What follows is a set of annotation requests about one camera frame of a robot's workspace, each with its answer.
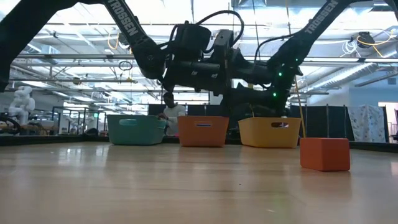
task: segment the man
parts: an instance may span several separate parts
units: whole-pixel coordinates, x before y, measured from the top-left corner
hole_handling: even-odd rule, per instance
[[[177,117],[185,116],[187,111],[184,106],[174,103],[173,93],[165,93],[163,100],[167,107],[158,117],[167,120],[166,135],[176,136],[178,134]]]

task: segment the teal basket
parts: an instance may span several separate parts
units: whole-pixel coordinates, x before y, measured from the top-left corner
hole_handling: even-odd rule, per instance
[[[115,145],[150,146],[163,140],[166,121],[156,116],[107,115],[109,141]]]

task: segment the wooden table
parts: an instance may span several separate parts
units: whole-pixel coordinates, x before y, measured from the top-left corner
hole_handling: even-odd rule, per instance
[[[0,147],[0,223],[397,223],[398,155],[351,157],[327,173],[297,149]]]

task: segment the orange cube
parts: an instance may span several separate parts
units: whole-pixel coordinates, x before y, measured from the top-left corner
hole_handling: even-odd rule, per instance
[[[302,138],[300,164],[319,171],[347,171],[350,169],[348,139]]]

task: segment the white shirt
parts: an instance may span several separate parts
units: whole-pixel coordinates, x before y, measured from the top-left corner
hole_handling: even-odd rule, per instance
[[[166,135],[175,136],[178,134],[177,117],[187,115],[185,107],[182,105],[175,105],[173,108],[166,107],[163,111],[163,114],[169,118],[167,121],[169,128],[167,128]]]

